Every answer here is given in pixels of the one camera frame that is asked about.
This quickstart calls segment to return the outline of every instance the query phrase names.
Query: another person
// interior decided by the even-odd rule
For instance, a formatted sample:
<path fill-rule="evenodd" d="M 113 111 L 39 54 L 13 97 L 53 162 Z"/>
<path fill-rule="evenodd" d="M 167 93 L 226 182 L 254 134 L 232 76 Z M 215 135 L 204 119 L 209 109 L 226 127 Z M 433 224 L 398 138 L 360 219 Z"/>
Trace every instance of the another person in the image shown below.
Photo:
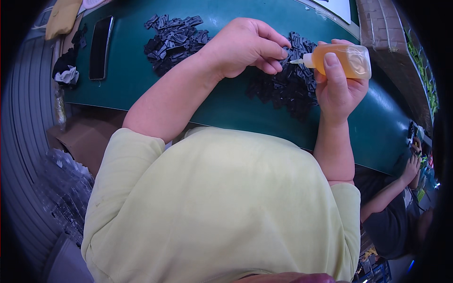
<path fill-rule="evenodd" d="M 417 137 L 414 141 L 412 147 L 420 152 L 421 141 Z M 419 183 L 420 162 L 412 155 L 399 178 L 367 168 L 358 169 L 354 178 L 361 192 L 360 221 L 378 255 L 386 259 L 417 254 L 431 225 L 433 209 L 420 215 L 412 192 Z"/>
<path fill-rule="evenodd" d="M 316 73 L 313 155 L 277 137 L 215 128 L 164 152 L 220 80 L 247 66 L 282 71 L 284 46 L 266 23 L 237 18 L 131 107 L 88 205 L 82 255 L 96 282 L 352 279 L 360 193 L 347 118 L 368 80 L 346 79 L 334 53 L 324 58 L 327 77 Z"/>

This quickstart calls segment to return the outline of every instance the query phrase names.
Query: light green shirt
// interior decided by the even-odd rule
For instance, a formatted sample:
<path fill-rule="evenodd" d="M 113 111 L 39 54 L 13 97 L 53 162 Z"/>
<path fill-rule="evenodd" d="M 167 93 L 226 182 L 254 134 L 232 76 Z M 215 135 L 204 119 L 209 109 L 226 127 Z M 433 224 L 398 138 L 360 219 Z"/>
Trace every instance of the light green shirt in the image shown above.
<path fill-rule="evenodd" d="M 206 128 L 164 152 L 129 129 L 107 146 L 82 255 L 96 282 L 231 282 L 235 274 L 351 280 L 360 193 L 273 136 Z"/>

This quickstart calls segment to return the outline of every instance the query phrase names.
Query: green table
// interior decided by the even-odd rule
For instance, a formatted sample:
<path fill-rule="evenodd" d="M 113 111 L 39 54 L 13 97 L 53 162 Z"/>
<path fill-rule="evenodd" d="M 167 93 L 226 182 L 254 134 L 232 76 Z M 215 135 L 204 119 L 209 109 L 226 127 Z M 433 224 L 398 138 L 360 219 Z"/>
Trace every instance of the green table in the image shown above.
<path fill-rule="evenodd" d="M 114 0 L 82 19 L 88 26 L 87 47 L 79 51 L 78 88 L 66 91 L 69 103 L 128 110 L 157 80 L 151 64 L 143 54 L 143 45 L 154 36 L 143 23 L 154 13 L 169 18 L 199 15 L 204 23 L 198 29 L 215 35 L 236 17 L 260 19 L 281 34 L 296 31 L 312 41 L 344 38 L 358 41 L 329 19 L 293 0 L 199 0 L 196 2 L 167 0 Z M 91 37 L 96 21 L 113 15 L 115 23 L 110 45 L 107 79 L 88 79 Z M 250 100 L 245 89 L 257 72 L 248 68 L 234 79 L 225 79 L 195 112 L 191 121 L 220 128 L 246 130 L 279 136 L 304 149 L 312 150 L 316 141 L 319 107 L 312 108 L 303 124 L 291 119 L 286 109 L 274 110 L 271 103 L 263 105 L 257 98 Z M 389 174 L 399 174 L 409 156 L 407 129 L 410 119 L 395 101 L 399 92 L 380 70 L 373 70 L 370 90 L 349 118 L 351 144 L 356 163 Z"/>

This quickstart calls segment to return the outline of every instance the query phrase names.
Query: smartphone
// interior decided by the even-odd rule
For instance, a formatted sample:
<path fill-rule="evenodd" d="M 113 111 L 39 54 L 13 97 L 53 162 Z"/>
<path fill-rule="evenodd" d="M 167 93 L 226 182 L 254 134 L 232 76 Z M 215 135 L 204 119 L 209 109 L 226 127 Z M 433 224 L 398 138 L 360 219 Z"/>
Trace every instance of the smartphone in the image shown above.
<path fill-rule="evenodd" d="M 94 26 L 90 51 L 90 80 L 103 80 L 106 78 L 107 56 L 112 29 L 112 16 L 98 21 Z"/>

